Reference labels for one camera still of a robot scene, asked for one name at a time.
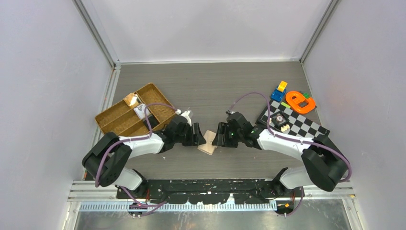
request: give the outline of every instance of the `black and white checkerboard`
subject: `black and white checkerboard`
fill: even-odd
[[[314,138],[317,137],[319,134],[328,135],[330,133],[329,130],[325,129],[321,125],[311,121],[310,119],[307,119],[306,117],[298,114],[292,109],[286,108],[277,101],[271,99],[270,106],[271,106],[271,114],[277,111],[282,111],[286,115],[286,117],[288,117],[290,130],[286,131],[285,132],[286,134],[298,137]],[[259,115],[259,117],[257,118],[256,124],[266,126],[267,120],[268,120],[268,108],[265,107],[261,115]],[[272,122],[270,126],[274,129],[278,129]]]

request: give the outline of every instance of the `wicker tray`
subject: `wicker tray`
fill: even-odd
[[[141,89],[135,91],[145,104],[164,103],[172,106],[161,91],[153,84],[149,83]],[[161,105],[153,105],[148,108],[158,120],[159,124],[153,130],[159,130],[167,125],[175,116],[175,111]],[[102,133],[114,132],[118,136],[132,137],[148,133],[148,128],[144,122],[138,118],[137,114],[131,109],[124,100],[103,111],[95,117]]]

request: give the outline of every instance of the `white wall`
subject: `white wall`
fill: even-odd
[[[354,169],[367,229],[404,229],[405,2],[343,0],[305,69],[319,115]]]
[[[70,0],[2,1],[0,229],[57,230],[110,66]]]
[[[121,62],[298,59],[330,0],[83,0]]]

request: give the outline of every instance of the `gray wood-grain table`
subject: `gray wood-grain table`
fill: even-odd
[[[298,62],[242,62],[198,64],[122,65],[113,103],[149,82],[153,82],[177,108],[193,111],[192,122],[199,122],[202,134],[216,132],[219,122],[234,100],[248,92],[270,95],[281,82],[288,91],[310,93]],[[242,99],[233,110],[255,123],[265,100],[258,95]],[[306,115],[318,122],[316,112]],[[162,154],[130,159],[128,168],[137,169],[149,179],[273,178],[283,167],[301,163],[278,152],[248,148],[218,147],[212,156],[197,147],[175,147]]]

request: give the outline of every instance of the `cable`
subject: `cable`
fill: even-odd
[[[136,200],[134,197],[133,197],[133,195],[131,195],[131,193],[127,190],[127,188],[126,187],[123,187],[123,186],[120,186],[122,189],[123,189],[123,191],[125,192],[125,193],[127,193],[127,195],[132,199],[132,200],[134,200],[134,202],[136,203],[136,204],[138,204],[140,207],[158,207],[160,204],[162,204],[162,203],[166,203],[165,201],[164,202],[162,202],[162,203],[159,203],[159,204],[157,204],[157,205],[147,205],[147,204],[143,204],[143,203],[141,203],[141,202],[139,202],[138,200]]]
[[[246,96],[248,96],[248,95],[250,95],[250,94],[258,94],[258,95],[261,95],[261,96],[265,99],[265,101],[266,101],[266,103],[267,103],[267,107],[268,107],[267,128],[268,128],[268,131],[269,131],[272,135],[274,135],[274,136],[276,136],[276,137],[278,137],[278,138],[284,139],[284,140],[292,141],[292,142],[295,142],[295,143],[301,143],[300,140],[297,140],[297,139],[294,139],[294,138],[285,137],[285,136],[279,135],[277,132],[273,132],[273,131],[272,131],[272,129],[271,129],[270,125],[269,125],[269,121],[270,121],[270,118],[271,118],[271,107],[270,107],[270,105],[269,105],[269,100],[268,100],[267,96],[265,96],[263,93],[260,93],[260,92],[249,92],[249,93],[246,93],[246,94],[242,95],[241,97],[239,97],[236,101],[234,101],[234,103],[230,106],[229,110],[231,111],[231,110],[233,109],[233,107],[237,104],[237,102],[239,102],[241,99],[243,99],[244,97],[246,97]],[[340,158],[340,160],[342,160],[342,161],[345,163],[345,165],[347,166],[347,169],[348,169],[348,174],[347,174],[347,176],[346,176],[344,179],[341,179],[340,182],[345,182],[345,181],[347,181],[347,180],[350,179],[350,177],[351,177],[351,175],[352,175],[352,168],[351,168],[350,162],[349,162],[343,155],[341,155],[339,152],[335,151],[334,149],[332,149],[332,148],[330,148],[330,147],[327,147],[327,146],[325,146],[325,145],[322,145],[322,144],[318,144],[318,143],[311,142],[311,141],[303,141],[303,143],[304,143],[304,144],[308,144],[308,145],[314,145],[314,146],[316,146],[316,147],[319,147],[319,148],[325,149],[325,150],[327,150],[327,151],[330,151],[330,152],[333,153],[335,156],[337,156],[338,158]]]
[[[287,217],[290,216],[290,215],[293,215],[293,213],[295,213],[295,212],[298,210],[298,208],[300,207],[300,205],[302,205],[302,201],[303,201],[303,197],[304,197],[304,195],[305,195],[305,191],[304,191],[303,187],[300,187],[299,189],[302,191],[302,193],[301,193],[301,195],[300,195],[299,203],[298,203],[297,206],[292,210],[292,212],[286,214]]]
[[[149,122],[149,119],[148,119],[148,116],[147,116],[147,108],[150,107],[150,106],[152,106],[152,105],[162,105],[162,106],[171,108],[171,109],[173,109],[173,110],[176,110],[174,107],[172,107],[172,106],[170,106],[170,105],[167,105],[167,104],[164,104],[164,103],[151,103],[151,104],[148,104],[148,105],[145,107],[145,109],[144,109],[144,117],[145,117],[145,119],[147,120],[147,125],[148,125],[148,129],[149,129],[149,135],[139,136],[139,137],[136,137],[136,138],[123,139],[123,140],[119,140],[119,141],[113,143],[113,144],[106,150],[106,152],[104,153],[103,157],[101,158],[99,168],[97,169],[97,172],[96,172],[96,178],[95,178],[95,186],[96,186],[96,187],[99,187],[99,185],[100,185],[100,184],[99,184],[99,180],[100,180],[100,175],[101,175],[101,172],[102,172],[102,168],[103,168],[104,162],[106,161],[106,158],[107,158],[108,154],[113,150],[114,147],[116,147],[117,145],[119,145],[119,144],[121,144],[121,143],[129,142],[129,141],[134,141],[134,140],[146,140],[146,139],[149,139],[149,138],[152,136],[152,127],[151,127],[151,123]],[[127,190],[127,188],[125,188],[125,187],[123,187],[123,186],[121,186],[121,188],[122,188],[122,190],[124,190],[124,192],[127,193],[127,195],[128,195],[132,200],[134,200],[134,202],[135,202],[136,204],[138,204],[140,207],[143,207],[143,208],[155,207],[153,210],[148,211],[148,212],[146,212],[146,213],[140,215],[139,217],[144,217],[144,216],[150,215],[151,213],[153,213],[155,210],[157,210],[158,208],[160,208],[161,206],[163,206],[163,205],[166,203],[166,201],[164,201],[164,202],[161,202],[161,203],[159,203],[159,204],[157,204],[157,205],[147,205],[147,204],[143,204],[143,203],[137,201],[137,200],[130,194],[130,192]]]

